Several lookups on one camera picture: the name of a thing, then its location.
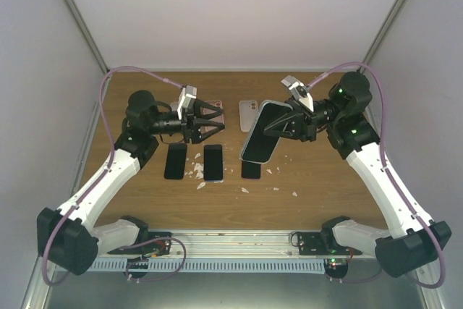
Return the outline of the blue phone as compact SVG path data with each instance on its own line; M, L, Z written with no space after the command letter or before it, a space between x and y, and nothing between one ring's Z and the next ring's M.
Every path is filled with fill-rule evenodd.
M203 159L203 178L205 181L221 182L224 179L222 145L205 145Z

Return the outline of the bare black phone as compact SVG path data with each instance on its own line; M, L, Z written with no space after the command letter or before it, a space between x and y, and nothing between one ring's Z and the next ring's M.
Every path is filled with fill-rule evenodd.
M256 164L268 163L279 142L279 137L266 135L264 129L290 111L292 107L287 103L271 100L262 102L243 145L240 159Z

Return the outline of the cream cased phone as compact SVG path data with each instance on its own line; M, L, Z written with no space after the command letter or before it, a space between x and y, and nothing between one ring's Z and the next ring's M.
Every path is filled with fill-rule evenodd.
M239 102L239 125L242 132L251 130L258 114L258 102L256 100L243 100Z

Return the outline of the purple phone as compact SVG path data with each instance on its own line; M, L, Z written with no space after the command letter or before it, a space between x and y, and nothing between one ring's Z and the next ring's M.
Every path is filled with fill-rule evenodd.
M243 179L260 179L261 164L242 161L241 177Z

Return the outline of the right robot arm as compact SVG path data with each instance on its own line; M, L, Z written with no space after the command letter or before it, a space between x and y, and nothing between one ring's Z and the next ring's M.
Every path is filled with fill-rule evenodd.
M282 82L292 94L289 101L296 114L292 137L304 130L307 139L314 141L317 131L324 129L331 146L364 182L387 225L376 229L346 216L331 219L321 227L323 251L335 255L351 247L375 257L394 278L442 261L451 229L420 206L387 159L381 138L363 114L373 98L366 76L345 73L322 101L314 101L309 87L295 77Z

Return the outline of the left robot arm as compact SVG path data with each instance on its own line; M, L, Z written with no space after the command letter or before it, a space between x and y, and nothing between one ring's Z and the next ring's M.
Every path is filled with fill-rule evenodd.
M219 103L197 99L196 89L181 89L177 108L157 101L147 90L128 99L122 132L110 141L110 152L95 174L57 209L44 208L37 217L38 254L42 268L52 262L81 275L106 253L132 253L138 258L169 252L171 235L149 240L148 225L131 216L96 227L99 216L123 186L153 157L164 135L180 134L179 148L198 144L222 131Z

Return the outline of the white debris pile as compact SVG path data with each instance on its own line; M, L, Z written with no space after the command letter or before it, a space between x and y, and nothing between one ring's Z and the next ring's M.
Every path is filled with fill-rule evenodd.
M186 158L186 169L184 170L184 178L189 181L194 181L195 189L201 190L206 186L204 179L203 157L200 153L196 153L192 158Z

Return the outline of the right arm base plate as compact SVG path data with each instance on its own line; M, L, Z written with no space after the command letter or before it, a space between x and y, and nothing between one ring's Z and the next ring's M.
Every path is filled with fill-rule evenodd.
M320 232L292 232L289 235L289 243L292 247L297 248L299 255L303 256L347 257L362 255L359 250L349 247L327 248Z

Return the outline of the aluminium front rail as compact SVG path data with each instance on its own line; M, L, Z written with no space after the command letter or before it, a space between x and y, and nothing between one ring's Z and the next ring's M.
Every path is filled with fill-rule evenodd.
M277 255L289 257L299 255L297 248L289 243L288 231L176 231L171 237L151 239L135 244L139 236L144 236L149 230L146 227L135 229L126 223L122 228L116 224L99 227L92 232L86 229L79 234L70 233L66 240L63 231L57 234L52 243L48 259L62 267L72 266L88 268L98 257L147 258L138 255L109 255L115 249L132 249L159 240L170 240L168 255L183 255L187 251L189 257L197 258L272 258ZM364 253L363 246L359 251L366 257L373 257L374 252ZM347 257L307 256L319 258L343 259Z

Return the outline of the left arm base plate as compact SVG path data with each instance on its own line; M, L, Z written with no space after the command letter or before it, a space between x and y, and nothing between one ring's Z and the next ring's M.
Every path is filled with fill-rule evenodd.
M171 237L172 233L171 232L152 232L148 231L145 233L144 236L139 236L135 244L140 244L141 242L145 242L151 239L158 239L162 237ZM155 256L162 256L162 255L168 255L170 252L170 247L171 247L171 241L170 240L159 240L156 242L152 242L147 245L139 246L136 248L132 249L126 249L126 250L121 250L121 249L115 249L112 251L109 251L109 255L138 255L142 257L151 257L152 255Z

